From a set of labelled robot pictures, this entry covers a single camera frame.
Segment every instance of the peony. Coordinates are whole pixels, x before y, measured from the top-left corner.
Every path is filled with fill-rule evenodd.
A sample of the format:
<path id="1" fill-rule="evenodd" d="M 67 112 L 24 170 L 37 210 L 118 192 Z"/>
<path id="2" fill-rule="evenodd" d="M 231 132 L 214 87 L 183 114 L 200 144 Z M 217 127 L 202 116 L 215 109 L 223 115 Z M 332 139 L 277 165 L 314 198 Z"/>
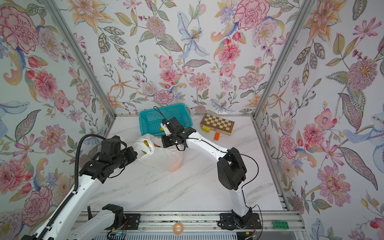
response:
<path id="1" fill-rule="evenodd" d="M 286 157 L 283 157 L 281 159 L 281 169 L 283 171 L 283 174 L 288 176 L 288 177 L 295 177 L 296 176 L 296 169 L 295 169 L 295 165 L 293 164 L 293 162 L 286 158 Z"/>
<path id="2" fill-rule="evenodd" d="M 59 93 L 55 95 L 55 105 L 58 110 L 70 106 L 68 98 L 65 97 L 65 93 L 62 90 L 59 90 Z"/>
<path id="3" fill-rule="evenodd" d="M 91 101 L 91 87 L 87 79 L 85 79 L 84 83 L 76 84 L 77 95 L 76 99 L 80 102 L 84 103 L 84 106 L 87 108 Z"/>
<path id="4" fill-rule="evenodd" d="M 289 136 L 288 134 L 284 134 L 280 138 L 281 151 L 285 154 L 287 158 L 292 159 L 296 157 L 296 154 L 297 154 L 297 152 L 295 151 L 296 147 L 297 145 L 295 143 L 295 140 L 291 138 L 291 136 Z"/>
<path id="5" fill-rule="evenodd" d="M 173 68 L 165 68 L 161 71 L 160 78 L 164 82 L 171 83 L 177 78 L 177 72 Z"/>
<path id="6" fill-rule="evenodd" d="M 298 211 L 300 215 L 304 214 L 304 204 L 297 195 L 292 197 L 293 200 L 293 210 Z"/>
<path id="7" fill-rule="evenodd" d="M 351 203 L 351 196 L 347 193 L 351 191 L 351 185 L 344 182 L 345 175 L 340 174 L 336 165 L 324 167 L 324 172 L 319 169 L 317 178 L 321 180 L 320 195 L 328 197 L 330 204 L 333 203 L 333 198 L 337 206 L 342 207 L 345 202 Z"/>
<path id="8" fill-rule="evenodd" d="M 160 56 L 160 68 L 169 68 L 170 66 L 172 66 L 172 63 L 173 60 L 171 56 L 169 56 L 168 58 L 163 55 Z"/>
<path id="9" fill-rule="evenodd" d="M 197 105 L 195 108 L 196 114 L 203 114 L 205 113 L 205 107 L 203 105 Z"/>
<path id="10" fill-rule="evenodd" d="M 311 147 L 319 147 L 325 140 L 324 132 L 315 123 L 304 127 L 304 139 Z"/>
<path id="11" fill-rule="evenodd" d="M 292 131 L 295 129 L 296 120 L 292 119 L 290 116 L 287 116 L 281 123 L 281 130 L 286 135 L 291 135 Z"/>
<path id="12" fill-rule="evenodd" d="M 235 64 L 234 63 L 227 63 L 220 69 L 220 76 L 224 75 L 227 77 L 230 77 L 233 73 L 233 70 L 235 69 Z"/>
<path id="13" fill-rule="evenodd" d="M 26 166 L 21 160 L 11 159 L 3 162 L 0 166 L 0 191 L 6 194 L 7 191 L 15 191 L 24 181 Z"/>
<path id="14" fill-rule="evenodd" d="M 48 28 L 40 28 L 39 48 L 43 50 L 52 60 L 59 58 L 60 47 L 55 35 Z"/>
<path id="15" fill-rule="evenodd" d="M 255 72 L 249 71 L 245 76 L 239 77 L 240 89 L 251 88 L 256 85 L 258 82 L 264 79 L 265 74 L 257 74 Z"/>
<path id="16" fill-rule="evenodd" d="M 51 199 L 52 191 L 46 186 L 42 186 L 39 191 L 32 191 L 22 211 L 23 224 L 32 227 L 42 219 L 51 207 Z"/>
<path id="17" fill-rule="evenodd" d="M 325 109 L 322 113 L 314 118 L 314 122 L 319 124 L 323 129 L 330 129 L 335 126 L 333 122 L 332 113 L 329 108 Z"/>
<path id="18" fill-rule="evenodd" d="M 61 175 L 53 187 L 53 201 L 60 204 L 70 190 L 70 179 L 65 175 Z"/>
<path id="19" fill-rule="evenodd" d="M 256 47 L 257 45 L 269 41 L 275 33 L 276 28 L 277 23 L 272 19 L 268 19 L 259 24 L 252 32 L 253 46 Z"/>
<path id="20" fill-rule="evenodd" d="M 15 235 L 20 231 L 22 220 L 20 209 L 0 213 L 0 239 L 15 239 Z"/>
<path id="21" fill-rule="evenodd" d="M 56 78 L 47 71 L 38 71 L 33 78 L 34 88 L 37 93 L 45 100 L 52 99 L 57 91 Z"/>
<path id="22" fill-rule="evenodd" d="M 157 87 L 153 82 L 143 85 L 143 93 L 148 96 L 153 96 L 157 92 Z"/>
<path id="23" fill-rule="evenodd" d="M 269 8 L 266 0 L 242 0 L 236 8 L 234 23 L 238 23 L 239 30 L 254 28 L 264 21 Z"/>
<path id="24" fill-rule="evenodd" d="M 240 56 L 240 52 L 238 45 L 234 43 L 227 44 L 221 49 L 219 59 L 224 64 L 231 63 Z"/>
<path id="25" fill-rule="evenodd" d="M 40 148 L 42 150 L 47 149 L 46 154 L 55 153 L 55 148 L 65 147 L 66 136 L 62 136 L 65 133 L 65 130 L 60 128 L 58 124 L 47 126 L 46 131 L 41 131 L 41 134 L 44 136 L 40 140 Z"/>
<path id="26" fill-rule="evenodd" d="M 0 33 L 9 46 L 19 48 L 26 54 L 38 44 L 38 32 L 32 19 L 14 7 L 0 9 Z"/>
<path id="27" fill-rule="evenodd" d="M 150 31 L 150 33 L 156 37 L 161 37 L 166 33 L 166 26 L 164 25 L 163 20 L 161 20 L 159 17 L 150 17 L 147 20 L 146 26 L 148 31 Z"/>
<path id="28" fill-rule="evenodd" d="M 377 63 L 372 59 L 357 61 L 351 65 L 348 72 L 348 86 L 356 90 L 364 90 L 369 87 L 377 75 Z"/>
<path id="29" fill-rule="evenodd" d="M 155 102 L 160 103 L 160 104 L 167 104 L 173 101 L 173 93 L 170 93 L 169 90 L 160 90 L 157 93 L 154 94 L 153 96 Z"/>

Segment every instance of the marble table surface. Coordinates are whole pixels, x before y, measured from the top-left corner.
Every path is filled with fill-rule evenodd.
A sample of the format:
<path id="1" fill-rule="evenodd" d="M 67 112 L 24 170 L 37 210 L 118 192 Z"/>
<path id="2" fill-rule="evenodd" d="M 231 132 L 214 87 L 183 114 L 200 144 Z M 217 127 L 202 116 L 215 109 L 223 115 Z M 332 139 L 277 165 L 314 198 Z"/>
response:
<path id="1" fill-rule="evenodd" d="M 261 210 L 282 210 L 282 206 L 265 161 L 261 146 L 249 116 L 229 116 L 235 122 L 232 135 L 203 132 L 202 116 L 192 116 L 193 127 L 205 138 L 225 147 L 235 147 L 240 153 L 252 156 L 260 167 L 258 177 L 244 187 L 248 206 L 258 204 Z M 141 137 L 138 117 L 117 117 L 109 137 L 124 139 L 128 146 Z M 247 167 L 246 182 L 251 180 L 257 166 L 243 156 Z M 120 172 L 116 169 L 113 175 Z M 92 196 L 87 205 L 100 211 L 106 204 L 116 204 L 125 211 L 229 211 L 232 202 L 229 190 L 218 180 L 216 162 L 193 149 L 184 151 L 181 167 L 165 172 L 136 160 L 116 178 L 108 179 Z"/>

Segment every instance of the floral wallpaper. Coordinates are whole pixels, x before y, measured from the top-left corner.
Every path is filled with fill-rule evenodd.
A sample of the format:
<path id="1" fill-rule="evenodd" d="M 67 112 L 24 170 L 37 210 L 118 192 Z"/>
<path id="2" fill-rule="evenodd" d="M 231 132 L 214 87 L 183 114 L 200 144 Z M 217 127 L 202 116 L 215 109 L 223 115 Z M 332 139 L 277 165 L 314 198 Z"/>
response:
<path id="1" fill-rule="evenodd" d="M 317 0 L 257 116 L 313 240 L 384 239 L 382 9 Z"/>
<path id="2" fill-rule="evenodd" d="M 124 115 L 177 103 L 191 114 L 250 114 L 300 8 L 299 0 L 56 3 Z"/>
<path id="3" fill-rule="evenodd" d="M 73 55 L 39 1 L 0 1 L 1 240 L 42 225 L 72 187 L 78 140 L 111 126 Z M 80 166 L 99 144 L 84 141 Z"/>

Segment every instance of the black mounting plate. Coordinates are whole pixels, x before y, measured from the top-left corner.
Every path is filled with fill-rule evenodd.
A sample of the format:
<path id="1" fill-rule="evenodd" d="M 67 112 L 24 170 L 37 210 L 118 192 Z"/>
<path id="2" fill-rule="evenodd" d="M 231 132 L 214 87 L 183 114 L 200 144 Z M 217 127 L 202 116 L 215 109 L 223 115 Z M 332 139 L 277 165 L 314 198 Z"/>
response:
<path id="1" fill-rule="evenodd" d="M 124 214 L 127 218 L 127 224 L 124 227 L 124 230 L 137 230 L 140 223 L 140 214 Z"/>
<path id="2" fill-rule="evenodd" d="M 234 217 L 235 217 L 234 213 L 220 214 L 220 221 L 217 222 L 217 225 L 221 227 L 221 229 L 226 229 L 231 231 L 235 229 L 240 229 L 238 226 L 236 226 L 235 221 L 233 220 Z M 255 229 L 262 228 L 260 218 L 257 213 L 252 213 L 244 229 L 253 230 L 254 228 Z"/>

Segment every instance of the black cable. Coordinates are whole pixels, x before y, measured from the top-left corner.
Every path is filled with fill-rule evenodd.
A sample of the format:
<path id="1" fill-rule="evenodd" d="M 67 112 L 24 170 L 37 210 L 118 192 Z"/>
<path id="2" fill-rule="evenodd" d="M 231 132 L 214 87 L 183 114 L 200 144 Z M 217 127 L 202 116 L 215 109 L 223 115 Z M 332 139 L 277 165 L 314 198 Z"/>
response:
<path id="1" fill-rule="evenodd" d="M 86 134 L 84 135 L 80 141 L 79 141 L 79 144 L 77 145 L 77 149 L 76 149 L 76 155 L 75 155 L 75 160 L 74 160 L 74 187 L 73 187 L 73 192 L 77 192 L 77 189 L 79 187 L 79 157 L 80 157 L 80 149 L 81 149 L 81 145 L 83 144 L 83 141 L 87 138 L 87 137 L 98 137 L 98 138 L 101 138 L 103 140 L 105 140 L 106 138 L 103 137 L 103 136 L 100 136 L 100 135 L 97 135 L 97 134 Z M 38 239 L 41 240 L 43 239 L 44 235 L 46 234 L 46 232 L 50 229 L 51 225 L 54 223 L 55 219 L 57 218 L 57 216 L 59 215 L 59 213 L 61 212 L 61 210 L 65 207 L 65 205 L 67 204 L 67 202 L 71 199 L 71 197 L 74 195 L 74 193 L 71 192 L 65 199 L 64 201 L 59 205 L 59 207 L 56 209 L 55 213 L 52 215 L 52 217 L 50 218 L 50 220 L 48 221 L 46 227 L 42 230 L 42 232 L 40 233 Z"/>

